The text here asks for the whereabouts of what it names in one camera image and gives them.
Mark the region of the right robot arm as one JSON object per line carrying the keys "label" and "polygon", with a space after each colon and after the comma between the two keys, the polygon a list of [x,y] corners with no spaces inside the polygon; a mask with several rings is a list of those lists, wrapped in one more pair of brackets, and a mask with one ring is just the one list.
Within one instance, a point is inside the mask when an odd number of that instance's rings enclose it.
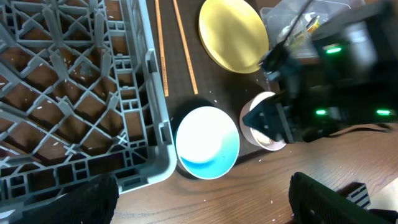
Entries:
{"label": "right robot arm", "polygon": [[310,37],[323,84],[307,86],[305,70],[283,39],[261,68],[285,89],[261,100],[243,124],[287,144],[352,131],[388,133],[397,122],[397,14],[392,1],[343,11]]}

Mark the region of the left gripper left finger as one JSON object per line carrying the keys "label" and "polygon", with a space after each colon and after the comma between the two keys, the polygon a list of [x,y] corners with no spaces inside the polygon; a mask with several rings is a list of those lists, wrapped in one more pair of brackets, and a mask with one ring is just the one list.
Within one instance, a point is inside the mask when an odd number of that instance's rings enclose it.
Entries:
{"label": "left gripper left finger", "polygon": [[108,224],[113,218],[118,198],[119,188],[114,176],[101,174],[54,202],[27,212],[14,223]]}

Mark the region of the light blue bowl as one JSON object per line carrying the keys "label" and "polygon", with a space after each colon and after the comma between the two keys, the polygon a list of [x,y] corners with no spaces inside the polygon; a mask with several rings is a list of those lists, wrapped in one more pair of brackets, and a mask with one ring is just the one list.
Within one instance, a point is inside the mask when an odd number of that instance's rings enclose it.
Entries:
{"label": "light blue bowl", "polygon": [[182,119],[175,147],[188,173],[198,179],[217,179],[231,170],[239,156],[239,132],[223,110],[202,106]]}

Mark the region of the green orange snack wrapper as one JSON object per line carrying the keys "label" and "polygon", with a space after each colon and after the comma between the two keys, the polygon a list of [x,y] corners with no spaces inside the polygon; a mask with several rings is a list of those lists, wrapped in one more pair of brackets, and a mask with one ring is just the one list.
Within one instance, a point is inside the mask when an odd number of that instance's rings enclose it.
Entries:
{"label": "green orange snack wrapper", "polygon": [[296,32],[292,37],[289,38],[288,45],[291,47],[298,47],[302,45],[315,30],[320,26],[320,16],[311,18],[304,30]]}

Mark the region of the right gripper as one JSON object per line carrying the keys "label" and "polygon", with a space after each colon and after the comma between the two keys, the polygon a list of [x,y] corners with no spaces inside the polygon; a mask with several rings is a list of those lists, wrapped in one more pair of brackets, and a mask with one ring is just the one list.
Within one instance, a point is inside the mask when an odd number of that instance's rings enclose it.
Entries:
{"label": "right gripper", "polygon": [[277,46],[263,59],[269,77],[285,85],[280,93],[262,100],[243,116],[243,123],[274,141],[312,142],[338,132],[341,125],[330,118],[325,103],[329,89],[305,89],[301,64],[284,46]]}

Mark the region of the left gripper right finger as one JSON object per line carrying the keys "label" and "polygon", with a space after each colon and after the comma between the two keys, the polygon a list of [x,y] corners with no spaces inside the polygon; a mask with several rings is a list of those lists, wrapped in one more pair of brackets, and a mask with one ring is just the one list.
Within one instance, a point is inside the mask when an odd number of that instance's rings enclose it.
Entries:
{"label": "left gripper right finger", "polygon": [[289,203],[296,223],[397,223],[394,210],[368,209],[366,184],[354,182],[335,192],[302,172],[290,179]]}

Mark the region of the wooden chopstick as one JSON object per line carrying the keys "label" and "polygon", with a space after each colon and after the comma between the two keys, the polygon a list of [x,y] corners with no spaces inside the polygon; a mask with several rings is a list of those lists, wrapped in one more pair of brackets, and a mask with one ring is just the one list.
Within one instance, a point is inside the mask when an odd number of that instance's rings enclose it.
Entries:
{"label": "wooden chopstick", "polygon": [[186,58],[187,68],[188,68],[188,72],[189,72],[189,76],[190,76],[193,92],[194,92],[195,95],[197,95],[198,94],[197,83],[196,83],[196,80],[195,80],[195,74],[194,74],[194,71],[193,71],[193,66],[192,66],[192,62],[191,62],[191,58],[190,58],[190,53],[189,53],[189,49],[188,49],[188,45],[187,45],[187,40],[186,40],[186,37],[185,37],[185,32],[184,32],[184,29],[183,29],[182,20],[181,20],[181,17],[180,17],[180,11],[179,11],[179,8],[178,8],[177,0],[173,0],[173,5],[174,5],[174,10],[175,10],[175,15],[176,15],[176,18],[177,18],[177,24],[178,24],[178,28],[179,28],[179,32],[180,32],[180,36],[181,36],[181,40],[182,40],[183,50],[184,50],[184,54],[185,54],[185,58]]}
{"label": "wooden chopstick", "polygon": [[156,21],[157,21],[157,33],[158,33],[158,40],[159,40],[160,64],[161,64],[161,71],[162,71],[164,96],[168,97],[169,96],[169,86],[168,86],[167,68],[166,68],[166,62],[165,62],[164,39],[163,39],[163,32],[162,32],[160,5],[159,5],[159,0],[155,0],[154,2],[155,2],[155,14],[156,14]]}

